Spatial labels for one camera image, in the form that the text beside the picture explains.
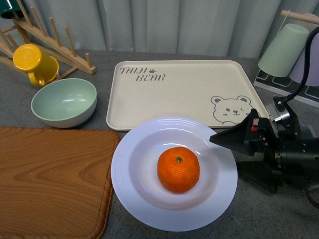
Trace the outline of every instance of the yellow mug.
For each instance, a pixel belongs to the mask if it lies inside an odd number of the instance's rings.
[[[60,68],[54,57],[33,44],[18,47],[13,54],[13,63],[18,69],[28,74],[32,84],[39,87],[53,81]]]

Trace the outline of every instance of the wooden dish rack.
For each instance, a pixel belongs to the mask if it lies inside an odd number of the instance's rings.
[[[12,21],[14,25],[4,30],[0,29],[0,51],[5,53],[6,55],[6,56],[3,56],[0,54],[0,63],[14,70],[17,70],[20,73],[25,74],[23,71],[19,70],[14,65],[12,60],[13,54],[15,50],[19,47],[19,45],[14,40],[14,38],[10,35],[9,32],[12,30],[17,30],[20,36],[22,37],[24,44],[27,44],[27,43],[34,44],[38,46],[42,51],[53,56],[59,62],[62,62],[71,67],[71,69],[64,72],[63,74],[60,74],[59,72],[56,73],[57,80],[65,78],[66,76],[68,76],[69,74],[71,74],[72,72],[76,70],[81,70],[90,75],[93,75],[96,72],[96,67],[92,65],[89,53],[85,54],[86,60],[81,58],[76,53],[68,27],[65,27],[64,30],[68,38],[70,49],[62,45],[52,17],[50,17],[49,20],[54,32],[55,39],[50,37],[44,30],[44,27],[34,7],[31,7],[30,9],[37,23],[37,26],[34,26],[32,24],[21,0],[16,0],[16,1],[23,13],[24,19],[20,18],[16,12],[13,12],[14,17],[12,18]],[[32,43],[28,33],[33,35],[37,39],[41,40],[43,43],[48,45],[51,49]]]

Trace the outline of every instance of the green cup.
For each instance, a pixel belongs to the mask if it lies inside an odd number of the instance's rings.
[[[14,17],[13,12],[19,17],[23,17],[23,13],[16,0],[0,0],[0,16],[2,18],[11,19]]]
[[[305,27],[286,24],[260,59],[259,68],[272,76],[288,76],[304,48],[308,35],[309,31]]]

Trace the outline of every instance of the bear illustration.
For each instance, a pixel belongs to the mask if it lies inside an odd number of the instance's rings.
[[[240,123],[253,108],[247,96],[238,96],[236,99],[224,99],[220,96],[214,96],[210,101],[215,105],[214,118],[223,125]]]

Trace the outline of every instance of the orange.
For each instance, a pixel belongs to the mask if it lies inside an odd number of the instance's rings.
[[[160,183],[173,193],[185,193],[199,180],[199,162],[195,153],[185,147],[164,151],[158,160]]]

